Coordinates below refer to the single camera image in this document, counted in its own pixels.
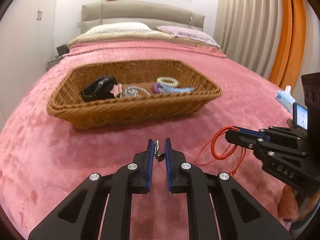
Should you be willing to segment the right hand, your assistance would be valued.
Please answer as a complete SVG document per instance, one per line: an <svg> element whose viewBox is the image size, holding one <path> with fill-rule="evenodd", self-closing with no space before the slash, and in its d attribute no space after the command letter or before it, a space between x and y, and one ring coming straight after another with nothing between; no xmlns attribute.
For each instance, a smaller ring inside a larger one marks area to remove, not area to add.
<svg viewBox="0 0 320 240"><path fill-rule="evenodd" d="M308 201L304 211L299 215L298 214L298 203L296 201L295 195L293 193L293 189L285 185L282 191L282 197L278 204L278 215L281 219L304 219L309 213L314 209L317 202L319 200L319 191L310 198Z"/></svg>

